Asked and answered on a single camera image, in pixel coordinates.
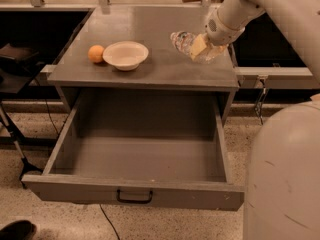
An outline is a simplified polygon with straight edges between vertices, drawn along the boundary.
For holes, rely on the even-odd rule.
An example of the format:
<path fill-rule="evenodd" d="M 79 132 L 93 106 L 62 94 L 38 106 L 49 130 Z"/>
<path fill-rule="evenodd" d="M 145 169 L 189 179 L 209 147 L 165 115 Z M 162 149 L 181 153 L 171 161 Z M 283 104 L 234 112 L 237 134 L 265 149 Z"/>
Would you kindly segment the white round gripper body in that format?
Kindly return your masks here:
<path fill-rule="evenodd" d="M 213 45 L 223 46 L 237 40 L 245 28 L 240 28 L 239 30 L 230 29 L 219 19 L 218 10 L 214 10 L 207 19 L 205 30 L 208 39 Z"/>

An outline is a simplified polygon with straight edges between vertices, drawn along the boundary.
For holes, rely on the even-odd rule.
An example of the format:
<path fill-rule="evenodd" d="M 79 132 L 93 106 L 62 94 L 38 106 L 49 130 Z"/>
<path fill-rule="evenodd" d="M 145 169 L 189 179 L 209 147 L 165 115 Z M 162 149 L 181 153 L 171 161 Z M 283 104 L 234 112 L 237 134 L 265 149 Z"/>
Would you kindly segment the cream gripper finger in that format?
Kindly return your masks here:
<path fill-rule="evenodd" d="M 207 35 L 199 34 L 190 47 L 190 57 L 194 60 L 200 53 L 207 48 Z"/>
<path fill-rule="evenodd" d="M 220 45 L 220 46 L 212 45 L 208 53 L 209 58 L 210 59 L 216 58 L 217 56 L 221 55 L 226 48 L 227 48 L 226 45 Z"/>

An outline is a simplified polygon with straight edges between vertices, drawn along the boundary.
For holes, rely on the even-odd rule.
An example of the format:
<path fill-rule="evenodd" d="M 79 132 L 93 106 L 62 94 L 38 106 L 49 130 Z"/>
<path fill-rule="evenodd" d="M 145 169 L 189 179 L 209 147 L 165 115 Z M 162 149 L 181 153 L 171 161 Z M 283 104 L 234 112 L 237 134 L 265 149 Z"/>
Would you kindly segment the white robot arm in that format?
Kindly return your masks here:
<path fill-rule="evenodd" d="M 224 0 L 207 21 L 209 41 L 229 44 L 265 12 L 320 77 L 320 0 Z M 287 107 L 262 126 L 247 166 L 243 240 L 320 240 L 319 102 Z"/>

